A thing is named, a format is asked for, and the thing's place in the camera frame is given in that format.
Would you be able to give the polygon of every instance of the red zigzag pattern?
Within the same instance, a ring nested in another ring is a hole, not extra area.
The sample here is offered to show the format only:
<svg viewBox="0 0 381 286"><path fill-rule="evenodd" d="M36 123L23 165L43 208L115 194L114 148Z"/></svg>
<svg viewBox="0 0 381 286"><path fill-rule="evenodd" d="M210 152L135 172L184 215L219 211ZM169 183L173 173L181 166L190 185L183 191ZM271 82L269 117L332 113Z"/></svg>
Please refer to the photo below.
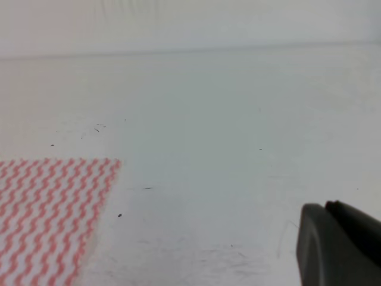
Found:
<svg viewBox="0 0 381 286"><path fill-rule="evenodd" d="M0 285L71 285L120 166L0 161Z"/></svg>

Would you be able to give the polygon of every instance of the scratch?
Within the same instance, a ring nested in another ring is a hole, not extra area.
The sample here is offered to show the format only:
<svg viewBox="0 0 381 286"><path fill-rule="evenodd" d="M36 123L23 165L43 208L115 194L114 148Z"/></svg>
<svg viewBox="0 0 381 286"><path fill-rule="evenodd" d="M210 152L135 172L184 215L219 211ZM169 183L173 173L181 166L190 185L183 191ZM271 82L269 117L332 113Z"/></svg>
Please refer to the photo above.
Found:
<svg viewBox="0 0 381 286"><path fill-rule="evenodd" d="M106 5L105 5L105 0L101 0L101 7L102 7L102 15L103 15L103 18L105 19L106 22L108 22L108 19L107 19L107 12L106 12Z"/></svg>
<svg viewBox="0 0 381 286"><path fill-rule="evenodd" d="M250 262L242 262L238 264L231 265L231 268L237 268L237 267L242 267L242 266L250 266Z"/></svg>
<svg viewBox="0 0 381 286"><path fill-rule="evenodd" d="M159 21L159 0L153 0L154 2L154 13L155 13L155 21Z"/></svg>
<svg viewBox="0 0 381 286"><path fill-rule="evenodd" d="M243 255L241 252L238 252L238 254L239 254L240 256L242 256L243 258L248 258L247 256Z"/></svg>
<svg viewBox="0 0 381 286"><path fill-rule="evenodd" d="M136 12L135 12L135 3L134 3L134 0L128 0L128 2L129 2L129 8L130 8L132 16L135 16Z"/></svg>
<svg viewBox="0 0 381 286"><path fill-rule="evenodd" d="M126 11L124 9L124 0L119 0L119 7L123 15L125 15Z"/></svg>
<svg viewBox="0 0 381 286"><path fill-rule="evenodd" d="M261 273L261 272L242 271L242 270L237 270L237 271L235 271L235 273L242 275L242 276L253 276L253 275L258 275L258 274L265 274L265 273Z"/></svg>
<svg viewBox="0 0 381 286"><path fill-rule="evenodd" d="M280 248L282 246L282 241L283 241L283 238L286 234L286 231L287 231L287 227L289 226L289 224L292 224L294 227L296 227L297 229L299 229L299 227L293 223L291 220L287 220L284 227L283 227L283 230L280 234L280 238L279 238L279 243L278 243L278 248L277 248L277 251L276 251L276 257L279 259L280 258Z"/></svg>

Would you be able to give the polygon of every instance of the white wall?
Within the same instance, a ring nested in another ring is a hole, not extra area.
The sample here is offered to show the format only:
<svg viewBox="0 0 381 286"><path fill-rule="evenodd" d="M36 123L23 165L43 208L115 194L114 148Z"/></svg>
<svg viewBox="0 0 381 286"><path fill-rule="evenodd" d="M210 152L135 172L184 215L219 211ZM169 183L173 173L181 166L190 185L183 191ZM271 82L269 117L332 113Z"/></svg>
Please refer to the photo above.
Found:
<svg viewBox="0 0 381 286"><path fill-rule="evenodd" d="M3 0L0 57L379 38L377 0Z"/></svg>

